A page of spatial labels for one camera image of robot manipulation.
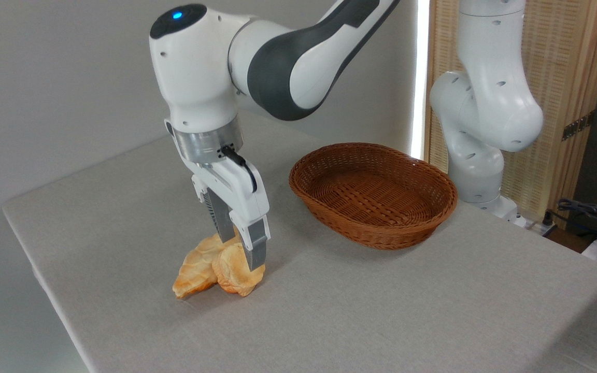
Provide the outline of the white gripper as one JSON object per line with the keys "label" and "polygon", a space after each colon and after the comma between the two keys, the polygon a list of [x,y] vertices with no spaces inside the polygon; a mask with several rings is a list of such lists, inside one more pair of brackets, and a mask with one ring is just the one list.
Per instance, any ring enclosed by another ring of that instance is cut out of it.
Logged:
{"label": "white gripper", "polygon": [[221,242],[235,238],[234,226],[237,227],[249,271],[264,265],[270,238],[266,216],[269,205],[258,170],[249,165],[254,176],[251,178],[246,168],[231,159],[211,164],[181,159],[194,174],[192,183],[197,198],[208,208]]}

